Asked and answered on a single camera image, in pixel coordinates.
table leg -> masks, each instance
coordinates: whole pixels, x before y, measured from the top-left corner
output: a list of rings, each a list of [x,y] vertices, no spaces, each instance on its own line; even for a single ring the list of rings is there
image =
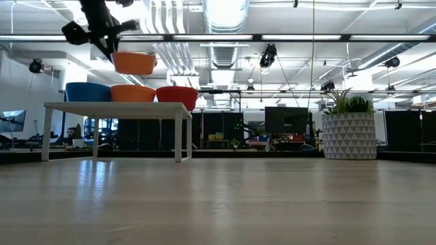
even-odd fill
[[[48,161],[48,153],[50,152],[50,135],[52,131],[52,115],[53,109],[46,108],[46,116],[44,119],[44,137],[42,138],[41,161]]]
[[[93,158],[97,158],[98,156],[98,138],[99,138],[99,121],[100,118],[95,118],[94,124],[94,140],[93,140]]]
[[[174,158],[176,162],[182,161],[182,111],[177,110],[174,115],[175,130],[174,130]]]
[[[186,120],[186,157],[192,158],[192,118]]]

blue bowl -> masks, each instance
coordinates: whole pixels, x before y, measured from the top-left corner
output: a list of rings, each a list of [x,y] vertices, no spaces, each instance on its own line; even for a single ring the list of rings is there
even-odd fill
[[[91,82],[70,82],[65,87],[68,102],[112,101],[110,87]]]

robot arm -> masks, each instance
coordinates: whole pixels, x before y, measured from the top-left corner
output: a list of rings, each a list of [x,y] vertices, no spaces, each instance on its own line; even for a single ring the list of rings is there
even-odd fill
[[[133,3],[133,0],[116,0],[116,3],[127,7]],[[139,29],[139,23],[135,20],[129,20],[120,24],[110,14],[105,0],[80,0],[80,4],[88,20],[89,32],[85,32],[80,25],[71,21],[62,28],[65,38],[74,45],[90,42],[96,45],[109,61],[112,61],[110,55],[118,51],[120,33]]]

fluorescent light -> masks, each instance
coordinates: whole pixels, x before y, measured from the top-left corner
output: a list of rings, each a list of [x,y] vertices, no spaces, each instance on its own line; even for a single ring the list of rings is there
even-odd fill
[[[130,42],[144,41],[144,40],[149,40],[149,41],[164,40],[163,35],[122,35],[122,36],[123,38],[121,39],[121,41],[130,41]]]
[[[210,35],[174,35],[174,40],[251,40],[252,35],[210,34]]]
[[[26,42],[47,42],[47,41],[67,41],[64,35],[0,35],[0,41],[26,41]]]
[[[407,40],[423,41],[430,38],[430,35],[352,35],[350,40],[354,41],[388,41],[388,40]]]
[[[215,47],[221,47],[221,48],[248,48],[250,47],[249,44],[200,44],[200,47],[202,48],[215,48]]]
[[[341,35],[262,35],[262,40],[339,40]]]

potted plant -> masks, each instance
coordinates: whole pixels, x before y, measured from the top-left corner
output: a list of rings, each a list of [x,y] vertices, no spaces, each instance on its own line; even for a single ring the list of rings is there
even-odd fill
[[[74,131],[75,138],[73,139],[74,148],[83,148],[84,139],[82,137],[82,128],[79,124],[76,125],[76,130]]]
[[[233,146],[233,148],[237,149],[239,147],[240,142],[237,139],[233,139],[230,144]]]
[[[373,104],[362,97],[348,99],[350,88],[333,91],[333,108],[322,117],[324,155],[327,159],[373,160],[377,156]]]

